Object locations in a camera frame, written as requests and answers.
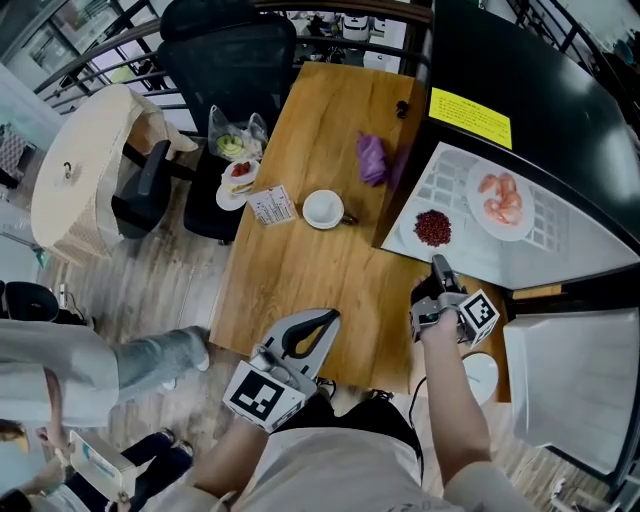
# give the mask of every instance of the red beans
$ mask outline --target red beans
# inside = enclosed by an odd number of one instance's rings
[[[420,213],[416,217],[414,231],[421,241],[431,247],[438,247],[451,241],[451,222],[444,213],[437,210]]]

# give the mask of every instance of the wooden table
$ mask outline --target wooden table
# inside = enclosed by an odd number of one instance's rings
[[[396,103],[409,103],[406,119]],[[250,354],[283,316],[309,308],[335,308],[342,327],[321,375],[344,384],[409,393],[412,343],[409,294],[430,266],[371,247],[385,187],[360,181],[358,132],[385,142],[389,160],[410,145],[424,112],[425,89],[411,77],[335,64],[306,63],[282,110],[254,190],[284,185],[302,205],[314,190],[331,189],[357,227],[311,228],[302,218],[264,227],[246,208],[220,292],[211,342]],[[497,288],[462,278],[470,292],[481,285],[502,306]],[[480,345],[500,368],[497,399],[509,400],[504,314]]]

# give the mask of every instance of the gray pants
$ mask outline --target gray pants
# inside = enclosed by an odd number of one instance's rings
[[[206,331],[189,327],[114,347],[120,380],[118,403],[152,393],[162,383],[195,368],[207,355],[205,343]]]

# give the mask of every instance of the white shirt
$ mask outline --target white shirt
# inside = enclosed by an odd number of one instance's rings
[[[0,320],[1,418],[33,427],[49,423],[44,368],[60,382],[64,425],[107,425],[119,392],[113,350],[87,327],[49,322]]]
[[[490,462],[461,470],[443,501],[420,488],[415,452],[381,434],[342,428],[306,428],[271,435],[248,492],[233,507],[245,512],[533,512],[504,473]],[[218,500],[178,487],[162,512],[224,512]]]

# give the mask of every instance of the white cup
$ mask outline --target white cup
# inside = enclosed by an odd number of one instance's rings
[[[302,206],[302,216],[316,229],[331,229],[338,224],[357,224],[357,219],[345,215],[340,196],[332,190],[316,190],[309,194]]]

